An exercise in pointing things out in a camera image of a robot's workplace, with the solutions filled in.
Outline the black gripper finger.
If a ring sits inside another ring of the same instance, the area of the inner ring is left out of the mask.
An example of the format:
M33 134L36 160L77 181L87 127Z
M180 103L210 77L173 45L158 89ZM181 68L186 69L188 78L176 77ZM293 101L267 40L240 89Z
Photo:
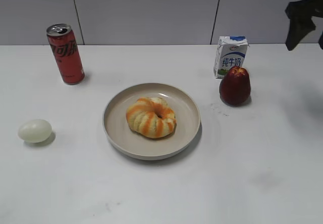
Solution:
M322 0L300 0L289 2L285 13L290 20L285 45L289 51L316 29L312 17L322 18Z

